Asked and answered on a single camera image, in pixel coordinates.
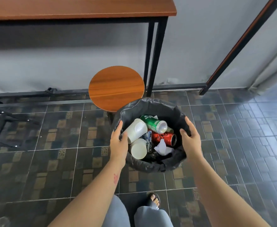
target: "black trash bag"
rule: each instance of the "black trash bag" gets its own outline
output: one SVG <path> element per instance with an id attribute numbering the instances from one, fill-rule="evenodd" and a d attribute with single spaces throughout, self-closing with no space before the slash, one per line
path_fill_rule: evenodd
<path id="1" fill-rule="evenodd" d="M 175 150 L 167 156 L 161 156 L 154 151 L 151 155 L 147 154 L 142 160 L 135 159 L 128 151 L 126 163 L 135 170 L 148 173 L 174 170 L 186 158 L 179 130 L 182 128 L 191 136 L 189 126 L 185 121 L 186 115 L 178 106 L 170 102 L 160 99 L 143 98 L 135 100 L 117 111 L 112 123 L 113 129 L 116 130 L 119 121 L 122 120 L 123 127 L 121 133 L 123 133 L 134 119 L 140 118 L 142 115 L 158 116 L 159 120 L 166 121 L 168 126 L 174 129 L 174 133 L 177 136 L 177 142 L 174 146 Z"/>

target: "red mark on arm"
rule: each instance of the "red mark on arm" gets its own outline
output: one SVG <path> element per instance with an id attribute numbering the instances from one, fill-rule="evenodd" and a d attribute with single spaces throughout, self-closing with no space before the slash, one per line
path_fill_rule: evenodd
<path id="1" fill-rule="evenodd" d="M 117 174 L 114 174 L 113 182 L 114 182 L 114 184 L 118 184 L 118 175 Z"/>

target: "person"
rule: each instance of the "person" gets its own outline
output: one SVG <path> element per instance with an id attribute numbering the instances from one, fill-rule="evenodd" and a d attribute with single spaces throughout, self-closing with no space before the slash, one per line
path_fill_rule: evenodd
<path id="1" fill-rule="evenodd" d="M 191 137 L 181 129 L 182 144 L 193 170 L 194 181 L 212 226 L 269 226 L 212 169 L 203 157 L 200 136 L 186 117 Z M 110 160 L 99 175 L 50 223 L 49 227 L 130 226 L 129 216 L 121 200 L 114 195 L 128 151 L 127 134 L 121 141 L 120 121 L 110 140 Z M 168 214 L 159 209 L 160 198 L 152 193 L 145 206 L 137 209 L 135 227 L 172 227 Z"/>

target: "forearm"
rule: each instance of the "forearm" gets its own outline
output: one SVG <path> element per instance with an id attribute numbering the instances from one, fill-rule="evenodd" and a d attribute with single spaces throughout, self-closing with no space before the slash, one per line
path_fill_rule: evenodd
<path id="1" fill-rule="evenodd" d="M 209 220 L 215 226 L 269 226 L 212 169 L 203 157 L 191 160 L 194 181 Z"/>
<path id="2" fill-rule="evenodd" d="M 99 175 L 54 219 L 55 226 L 102 226 L 121 173 L 121 164 L 109 161 Z"/>

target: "red soda can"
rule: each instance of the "red soda can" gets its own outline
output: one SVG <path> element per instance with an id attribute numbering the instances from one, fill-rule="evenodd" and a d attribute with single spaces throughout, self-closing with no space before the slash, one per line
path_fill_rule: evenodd
<path id="1" fill-rule="evenodd" d="M 154 131 L 152 131 L 152 141 L 159 143 L 160 140 L 164 140 L 165 144 L 168 146 L 175 146 L 176 141 L 177 141 L 177 137 L 176 134 L 173 134 L 171 132 L 165 132 L 163 134 L 158 134 Z"/>

